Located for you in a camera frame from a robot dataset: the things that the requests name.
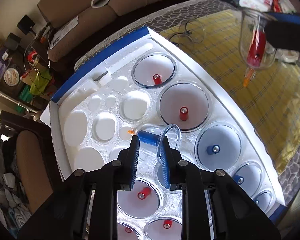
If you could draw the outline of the yellow plaid cloth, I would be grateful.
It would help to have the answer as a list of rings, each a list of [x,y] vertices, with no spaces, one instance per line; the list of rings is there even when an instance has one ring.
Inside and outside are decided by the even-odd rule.
[[[191,57],[232,97],[265,144],[281,174],[300,146],[300,68],[274,62],[243,86],[246,65],[239,54],[241,25],[228,9],[198,19],[206,39]]]

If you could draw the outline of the white paper sheet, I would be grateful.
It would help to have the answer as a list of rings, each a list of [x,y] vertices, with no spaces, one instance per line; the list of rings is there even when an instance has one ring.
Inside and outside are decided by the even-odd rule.
[[[52,38],[52,41],[50,43],[50,49],[52,50],[53,47],[63,38],[65,37],[74,27],[76,27],[79,24],[78,22],[78,16],[74,17],[72,20],[70,20],[66,25],[61,27],[55,35]]]

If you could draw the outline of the green bag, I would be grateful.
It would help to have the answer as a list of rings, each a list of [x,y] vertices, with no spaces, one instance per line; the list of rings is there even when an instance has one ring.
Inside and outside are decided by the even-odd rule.
[[[32,95],[44,95],[44,91],[47,85],[52,80],[52,76],[48,69],[46,70],[37,70],[34,77],[30,77],[30,94]]]

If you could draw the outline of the brown chair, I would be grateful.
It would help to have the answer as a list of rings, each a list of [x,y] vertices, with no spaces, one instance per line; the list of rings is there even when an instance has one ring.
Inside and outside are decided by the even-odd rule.
[[[19,178],[34,213],[47,198],[60,188],[63,180],[53,148],[51,129],[44,123],[2,111],[1,130],[14,130]]]

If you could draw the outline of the round biscuit tin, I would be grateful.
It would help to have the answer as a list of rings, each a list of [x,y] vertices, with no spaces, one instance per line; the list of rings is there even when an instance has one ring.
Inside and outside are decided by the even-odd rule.
[[[4,81],[8,86],[16,86],[20,81],[20,76],[15,68],[8,68],[4,73]]]

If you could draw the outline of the small clear cup blue valve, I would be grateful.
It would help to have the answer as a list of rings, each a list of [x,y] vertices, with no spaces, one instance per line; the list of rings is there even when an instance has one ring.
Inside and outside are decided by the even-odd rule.
[[[161,163],[160,150],[163,148],[162,144],[164,137],[167,137],[168,139],[169,135],[172,135],[172,133],[174,133],[172,138],[174,139],[175,144],[172,148],[178,150],[181,144],[181,130],[178,125],[170,124],[164,127],[160,131],[160,134],[155,134],[154,132],[150,131],[151,128],[153,128],[152,125],[143,125],[143,129],[140,128],[128,130],[127,133],[130,135],[138,136],[141,142],[155,146],[155,152],[158,162]]]

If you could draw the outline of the large clear cup red valve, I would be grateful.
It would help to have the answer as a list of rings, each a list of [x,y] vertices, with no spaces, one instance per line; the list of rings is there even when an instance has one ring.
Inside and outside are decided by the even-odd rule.
[[[175,124],[181,131],[191,131],[209,116],[209,97],[194,83],[175,83],[162,92],[158,111],[166,124]]]

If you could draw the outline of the grey pebble pattern mat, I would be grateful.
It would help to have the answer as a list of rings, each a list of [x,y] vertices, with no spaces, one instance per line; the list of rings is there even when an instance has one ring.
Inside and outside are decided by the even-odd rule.
[[[191,57],[252,123],[275,164],[285,201],[291,202],[300,189],[300,58],[295,64],[275,62],[244,87],[246,66],[239,54],[241,13],[234,6],[221,0],[192,0],[136,19],[119,18],[108,33],[93,38],[89,51],[75,66],[134,29],[148,26],[169,37],[191,18],[200,20],[206,30],[205,40],[190,51]]]

